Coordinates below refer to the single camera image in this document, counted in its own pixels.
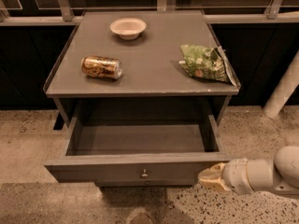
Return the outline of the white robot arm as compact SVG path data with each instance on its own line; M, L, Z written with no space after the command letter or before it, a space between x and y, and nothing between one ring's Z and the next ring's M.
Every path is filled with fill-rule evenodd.
M299 51L266 102L263 112L275 118L299 85ZM278 196L299 197L299 146L280 148L273 160L246 158L217 163L198 176L208 189L233 191L238 195L266 191Z

